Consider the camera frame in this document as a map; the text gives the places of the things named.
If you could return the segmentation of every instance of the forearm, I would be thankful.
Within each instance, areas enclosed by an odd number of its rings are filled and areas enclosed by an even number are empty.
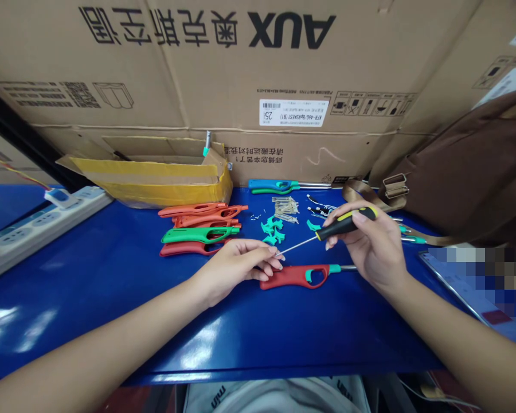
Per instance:
[[[489,412],[516,412],[516,344],[412,277],[387,300]]]
[[[208,308],[190,279],[0,381],[0,412],[93,411]]]

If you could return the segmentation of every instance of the white power strip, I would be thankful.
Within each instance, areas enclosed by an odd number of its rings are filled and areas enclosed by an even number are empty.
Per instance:
[[[86,186],[73,196],[79,199],[75,205],[49,206],[0,233],[0,275],[112,202],[97,186]]]

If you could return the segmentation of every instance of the blue table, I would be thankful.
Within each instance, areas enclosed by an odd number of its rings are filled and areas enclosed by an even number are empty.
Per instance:
[[[37,185],[0,185],[0,230],[44,202]]]
[[[343,203],[340,191],[310,191],[320,202]],[[292,246],[311,236],[305,191],[295,191],[300,224],[285,223]],[[271,195],[236,189],[231,205],[240,237],[262,239],[260,222],[273,214]],[[262,217],[250,220],[252,214]],[[394,213],[419,230],[405,215]],[[310,218],[316,224],[320,219]],[[67,341],[174,287],[195,273],[201,255],[159,256],[170,220],[156,211],[114,202],[0,276],[0,378]],[[409,272],[459,304],[417,258],[425,246],[405,243]],[[314,241],[287,254],[285,265],[350,264],[339,244],[326,252]],[[237,286],[137,370],[127,384],[187,383],[273,377],[412,372],[442,364],[402,318],[358,274],[334,274],[317,290]]]

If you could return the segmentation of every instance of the electrical cable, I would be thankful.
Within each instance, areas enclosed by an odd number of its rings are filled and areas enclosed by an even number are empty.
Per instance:
[[[33,183],[39,185],[40,187],[44,188],[44,190],[47,190],[47,191],[52,190],[52,188],[50,186],[40,182],[39,180],[37,180],[35,178],[28,176],[27,174],[21,172],[20,170],[15,169],[14,167],[12,167],[11,165],[9,165],[8,163],[6,163],[5,161],[3,161],[1,159],[0,159],[0,165],[2,165],[8,171],[15,172],[16,174],[18,174],[21,178],[25,179],[26,181],[30,181],[30,182],[33,182]]]
[[[478,409],[478,410],[482,409],[481,407],[476,406],[475,404],[466,403],[466,402],[463,402],[462,400],[457,399],[457,398],[454,398],[454,399],[429,399],[427,397],[421,396],[415,390],[411,389],[411,387],[409,387],[403,380],[400,379],[400,382],[405,387],[407,387],[407,389],[409,389],[411,391],[411,393],[413,393],[415,396],[420,397],[421,399],[426,400],[427,402],[455,403],[455,404],[462,404],[463,406],[467,406],[467,407],[472,407],[472,408],[475,408],[475,409]]]

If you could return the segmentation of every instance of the yellow and black handle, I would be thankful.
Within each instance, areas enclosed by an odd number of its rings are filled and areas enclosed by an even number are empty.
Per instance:
[[[363,206],[358,210],[361,214],[365,215],[371,221],[374,221],[378,217],[378,212],[369,206]],[[352,214],[355,211],[350,211],[342,216],[339,216],[336,221],[328,225],[325,228],[319,229],[315,232],[319,241],[324,241],[332,235],[339,235],[355,231],[357,227],[352,220]]]

